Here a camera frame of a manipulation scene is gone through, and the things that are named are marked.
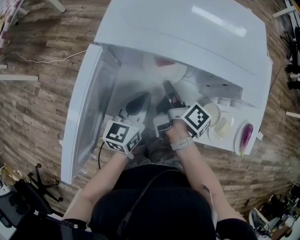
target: cube with black and white markers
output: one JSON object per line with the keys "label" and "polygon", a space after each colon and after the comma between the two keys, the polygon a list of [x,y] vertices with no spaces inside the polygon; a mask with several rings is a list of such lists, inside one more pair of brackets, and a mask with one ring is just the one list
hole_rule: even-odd
{"label": "cube with black and white markers", "polygon": [[198,102],[195,102],[182,115],[181,119],[196,133],[202,136],[210,126],[211,115]]}
{"label": "cube with black and white markers", "polygon": [[124,153],[133,159],[131,151],[140,142],[141,135],[138,127],[109,120],[102,139],[109,149]]}

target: person's right hand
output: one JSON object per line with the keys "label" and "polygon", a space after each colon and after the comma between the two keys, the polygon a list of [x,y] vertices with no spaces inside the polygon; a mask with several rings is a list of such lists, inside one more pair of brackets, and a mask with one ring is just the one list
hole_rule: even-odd
{"label": "person's right hand", "polygon": [[181,119],[173,120],[171,128],[166,130],[165,133],[168,136],[170,143],[175,143],[190,137],[187,124]]}

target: wooden floor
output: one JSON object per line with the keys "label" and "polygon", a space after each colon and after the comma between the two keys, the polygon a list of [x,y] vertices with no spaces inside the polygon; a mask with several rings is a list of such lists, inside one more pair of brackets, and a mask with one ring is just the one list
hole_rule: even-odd
{"label": "wooden floor", "polygon": [[[4,54],[19,52],[28,60],[52,61],[87,49],[110,0],[59,0],[66,12],[58,12],[46,0],[26,0],[29,11],[8,33],[10,45]],[[236,0],[250,8],[266,25],[267,46],[273,60],[268,103],[261,125],[263,142],[253,157],[236,156],[224,150],[205,149],[202,154],[217,173],[226,196],[234,208],[246,213],[260,205],[272,193],[283,194],[300,180],[300,127],[285,112],[300,113],[300,91],[288,90],[287,75],[280,68],[288,63],[287,48],[280,35],[289,28],[286,17],[273,19],[284,8],[283,0]],[[23,175],[42,164],[44,179],[59,179],[61,151],[66,117],[76,77],[84,53],[64,62],[35,64],[16,54],[7,57],[6,72],[39,75],[36,83],[0,83],[0,150],[1,163],[12,165]],[[101,164],[111,152],[102,151]],[[87,163],[86,174],[79,175],[73,186],[61,185],[64,201],[54,208],[64,212],[78,187],[83,187],[97,171],[95,157]]]}

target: purple eggplant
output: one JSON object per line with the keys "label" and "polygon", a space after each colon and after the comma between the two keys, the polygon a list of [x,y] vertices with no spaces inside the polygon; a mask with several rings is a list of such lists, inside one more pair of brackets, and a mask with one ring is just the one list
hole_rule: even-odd
{"label": "purple eggplant", "polygon": [[254,126],[251,123],[248,123],[242,131],[242,139],[240,143],[241,156],[245,154],[246,148],[248,146],[253,131],[254,131]]}

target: white watch strap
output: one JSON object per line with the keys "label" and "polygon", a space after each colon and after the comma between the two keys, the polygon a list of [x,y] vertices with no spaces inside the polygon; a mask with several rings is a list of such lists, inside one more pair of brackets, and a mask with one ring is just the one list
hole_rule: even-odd
{"label": "white watch strap", "polygon": [[183,150],[193,142],[194,142],[194,140],[191,137],[187,137],[187,138],[179,140],[176,143],[171,143],[171,148],[173,151]]}

